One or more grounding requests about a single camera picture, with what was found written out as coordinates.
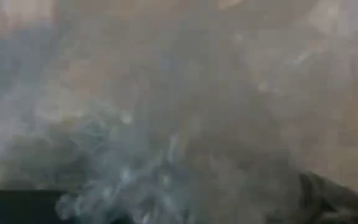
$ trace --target black surface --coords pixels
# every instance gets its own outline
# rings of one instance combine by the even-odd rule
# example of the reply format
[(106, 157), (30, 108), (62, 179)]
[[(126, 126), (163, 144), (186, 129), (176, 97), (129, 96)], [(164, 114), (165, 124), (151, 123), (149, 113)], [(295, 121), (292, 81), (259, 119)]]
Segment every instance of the black surface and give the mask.
[[(63, 194), (52, 190), (0, 190), (0, 224), (79, 223), (59, 219), (55, 205)], [(126, 224), (132, 220), (123, 216), (112, 223)]]

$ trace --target blurry background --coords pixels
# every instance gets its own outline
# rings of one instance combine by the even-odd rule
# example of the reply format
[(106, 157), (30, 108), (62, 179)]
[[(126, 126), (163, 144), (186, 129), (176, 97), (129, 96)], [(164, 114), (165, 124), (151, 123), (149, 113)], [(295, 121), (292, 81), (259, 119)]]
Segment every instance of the blurry background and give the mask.
[[(231, 118), (216, 126), (358, 190), (358, 0), (0, 0), (0, 154), (94, 101), (146, 102), (159, 136)], [(233, 174), (241, 149), (217, 150), (213, 172)]]

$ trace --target gray smoke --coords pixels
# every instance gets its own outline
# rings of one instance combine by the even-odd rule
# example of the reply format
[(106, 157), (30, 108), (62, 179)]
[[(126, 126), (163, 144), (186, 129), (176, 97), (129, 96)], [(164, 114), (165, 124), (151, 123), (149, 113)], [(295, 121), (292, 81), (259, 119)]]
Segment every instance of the gray smoke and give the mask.
[(144, 1), (125, 16), (117, 2), (60, 1), (53, 29), (0, 40), (16, 81), (1, 87), (0, 188), (67, 190), (58, 213), (84, 223), (288, 215), (293, 157), (336, 124), (349, 81), (332, 75), (342, 39), (308, 23), (316, 1)]

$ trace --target smoke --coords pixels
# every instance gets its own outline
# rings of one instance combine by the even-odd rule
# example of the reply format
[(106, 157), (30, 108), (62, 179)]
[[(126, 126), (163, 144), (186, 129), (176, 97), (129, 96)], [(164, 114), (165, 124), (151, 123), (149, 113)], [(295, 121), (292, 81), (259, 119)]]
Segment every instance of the smoke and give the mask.
[(0, 188), (67, 190), (84, 223), (290, 216), (348, 99), (335, 2), (133, 2), (60, 1), (0, 40)]

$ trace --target dark object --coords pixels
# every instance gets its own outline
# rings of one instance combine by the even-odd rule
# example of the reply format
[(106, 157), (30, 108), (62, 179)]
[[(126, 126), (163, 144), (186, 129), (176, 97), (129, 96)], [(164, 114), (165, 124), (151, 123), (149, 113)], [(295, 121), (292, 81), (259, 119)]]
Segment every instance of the dark object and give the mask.
[(289, 217), (268, 215), (267, 224), (358, 224), (358, 192), (314, 173), (299, 176), (302, 195)]
[[(59, 219), (55, 206), (64, 194), (52, 190), (0, 190), (0, 224), (59, 224), (79, 223)], [(130, 224), (123, 216), (111, 224)]]

